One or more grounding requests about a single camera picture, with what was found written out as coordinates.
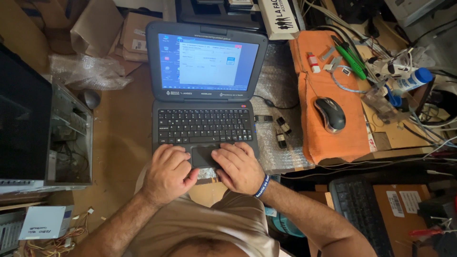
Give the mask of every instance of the laptop keyboard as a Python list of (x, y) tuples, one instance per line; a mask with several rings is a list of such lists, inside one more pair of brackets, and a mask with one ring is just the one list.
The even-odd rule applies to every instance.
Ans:
[(252, 140), (248, 110), (159, 110), (159, 144)]

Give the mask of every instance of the touchpad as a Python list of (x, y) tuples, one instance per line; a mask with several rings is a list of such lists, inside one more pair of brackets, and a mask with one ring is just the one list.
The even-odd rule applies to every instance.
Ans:
[(216, 149), (219, 149), (219, 147), (214, 146), (214, 147), (192, 148), (192, 165), (194, 167), (200, 167), (200, 166), (217, 167), (217, 166), (219, 166), (219, 164), (211, 157), (211, 152)]

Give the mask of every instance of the laptop bezel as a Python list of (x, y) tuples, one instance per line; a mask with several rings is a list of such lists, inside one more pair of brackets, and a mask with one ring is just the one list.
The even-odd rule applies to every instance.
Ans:
[[(227, 90), (186, 90), (162, 88), (162, 74), (160, 66), (159, 34), (169, 34), (184, 37), (213, 36), (217, 39), (232, 42), (258, 44), (247, 91)], [(146, 26), (146, 45), (152, 80), (152, 92), (157, 100), (163, 102), (187, 101), (222, 101), (222, 102), (245, 102), (254, 94), (257, 80), (268, 45), (268, 39), (261, 34), (207, 27), (192, 24), (183, 24), (166, 21), (152, 21)]]

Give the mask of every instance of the man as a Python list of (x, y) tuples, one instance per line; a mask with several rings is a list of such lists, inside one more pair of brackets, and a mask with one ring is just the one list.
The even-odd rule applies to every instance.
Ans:
[(212, 208), (186, 194), (199, 172), (191, 170), (190, 157), (183, 147), (161, 145), (140, 191), (68, 256), (120, 257), (128, 247), (139, 257), (277, 257), (262, 202), (287, 216), (324, 257), (376, 256), (357, 229), (317, 201), (275, 181), (253, 197), (266, 176), (245, 142), (222, 143), (212, 152), (230, 189)]

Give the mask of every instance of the red and white usb drive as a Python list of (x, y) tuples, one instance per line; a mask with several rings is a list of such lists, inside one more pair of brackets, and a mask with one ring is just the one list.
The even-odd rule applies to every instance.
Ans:
[(309, 62), (309, 65), (311, 65), (311, 69), (313, 70), (313, 73), (320, 72), (320, 67), (319, 67), (319, 64), (317, 63), (317, 58), (312, 52), (308, 52), (308, 62)]

